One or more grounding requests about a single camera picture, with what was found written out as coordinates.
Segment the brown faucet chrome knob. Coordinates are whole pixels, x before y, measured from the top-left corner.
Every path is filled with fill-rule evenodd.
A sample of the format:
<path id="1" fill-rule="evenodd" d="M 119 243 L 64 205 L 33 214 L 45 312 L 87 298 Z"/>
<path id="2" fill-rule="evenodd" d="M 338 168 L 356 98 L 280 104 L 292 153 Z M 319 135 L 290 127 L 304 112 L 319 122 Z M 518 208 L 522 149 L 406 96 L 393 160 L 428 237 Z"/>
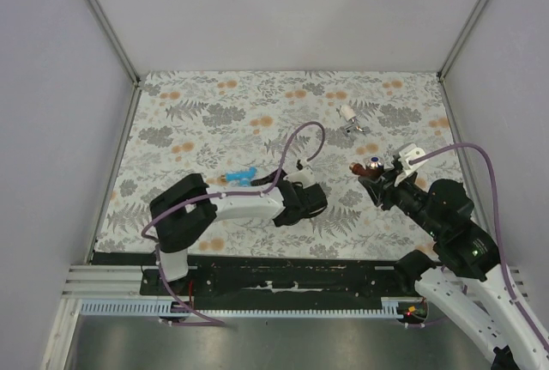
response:
<path id="1" fill-rule="evenodd" d="M 378 156 L 366 158 L 363 163 L 352 162 L 349 165 L 352 174 L 368 179 L 377 179 L 384 171 L 384 161 Z"/>

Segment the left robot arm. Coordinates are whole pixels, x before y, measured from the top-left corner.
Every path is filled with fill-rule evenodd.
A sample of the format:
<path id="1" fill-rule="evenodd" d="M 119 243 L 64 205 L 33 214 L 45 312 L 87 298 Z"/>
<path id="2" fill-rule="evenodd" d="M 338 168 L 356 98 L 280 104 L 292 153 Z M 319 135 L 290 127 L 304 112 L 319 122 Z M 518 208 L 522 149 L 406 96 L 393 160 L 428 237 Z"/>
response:
<path id="1" fill-rule="evenodd" d="M 289 227 L 328 207 L 323 188 L 311 175 L 286 176 L 264 185 L 209 185 L 199 173 L 181 179 L 149 204 L 162 269 L 160 286 L 182 294 L 189 285 L 188 250 L 215 222 L 262 219 Z"/>

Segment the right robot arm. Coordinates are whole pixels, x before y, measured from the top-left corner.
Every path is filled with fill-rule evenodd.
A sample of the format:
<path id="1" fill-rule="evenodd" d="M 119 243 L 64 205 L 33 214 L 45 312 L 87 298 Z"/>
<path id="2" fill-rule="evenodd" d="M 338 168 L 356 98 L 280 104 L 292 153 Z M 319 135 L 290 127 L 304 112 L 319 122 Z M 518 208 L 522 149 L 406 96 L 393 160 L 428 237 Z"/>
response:
<path id="1" fill-rule="evenodd" d="M 427 298 L 468 336 L 493 369 L 546 369 L 548 332 L 518 293 L 495 241 L 471 220 L 474 204 L 462 184 L 439 179 L 424 191 L 414 177 L 398 183 L 397 168 L 371 169 L 359 163 L 350 168 L 378 208 L 398 208 L 433 238 L 433 251 L 443 267 L 477 299 L 455 288 L 419 250 L 396 263 L 395 290 Z"/>

